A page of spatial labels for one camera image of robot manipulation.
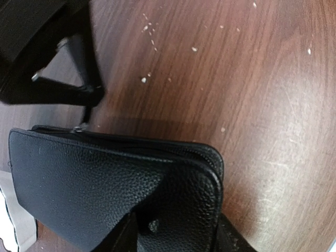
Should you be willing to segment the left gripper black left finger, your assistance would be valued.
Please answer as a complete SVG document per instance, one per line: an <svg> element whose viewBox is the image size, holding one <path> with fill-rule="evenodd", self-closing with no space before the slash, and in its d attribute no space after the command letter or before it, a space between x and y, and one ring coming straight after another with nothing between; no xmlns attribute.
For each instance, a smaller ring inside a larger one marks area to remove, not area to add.
<svg viewBox="0 0 336 252"><path fill-rule="evenodd" d="M137 252L138 222L135 213L128 213L94 249L94 252Z"/></svg>

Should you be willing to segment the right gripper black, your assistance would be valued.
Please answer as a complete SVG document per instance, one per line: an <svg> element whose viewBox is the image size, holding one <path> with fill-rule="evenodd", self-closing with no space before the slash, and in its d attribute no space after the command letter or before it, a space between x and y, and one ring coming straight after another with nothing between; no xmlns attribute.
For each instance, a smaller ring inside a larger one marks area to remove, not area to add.
<svg viewBox="0 0 336 252"><path fill-rule="evenodd" d="M80 87L38 73L65 37ZM105 90L94 50L89 1L1 1L1 102L95 107Z"/></svg>

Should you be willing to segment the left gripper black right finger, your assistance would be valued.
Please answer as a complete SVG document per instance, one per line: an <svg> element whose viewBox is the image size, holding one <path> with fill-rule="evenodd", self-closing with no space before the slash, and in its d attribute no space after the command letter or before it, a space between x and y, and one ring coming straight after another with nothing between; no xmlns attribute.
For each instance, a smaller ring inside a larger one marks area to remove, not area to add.
<svg viewBox="0 0 336 252"><path fill-rule="evenodd" d="M257 252L225 215L219 218L219 251Z"/></svg>

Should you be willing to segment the black zip tool case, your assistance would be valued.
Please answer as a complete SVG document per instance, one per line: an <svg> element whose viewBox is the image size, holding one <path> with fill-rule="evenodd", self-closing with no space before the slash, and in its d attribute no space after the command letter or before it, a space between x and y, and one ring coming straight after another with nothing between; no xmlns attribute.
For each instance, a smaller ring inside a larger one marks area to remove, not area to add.
<svg viewBox="0 0 336 252"><path fill-rule="evenodd" d="M201 143L37 125L8 138L19 204L83 251L128 213L138 251L211 251L223 202L224 162Z"/></svg>

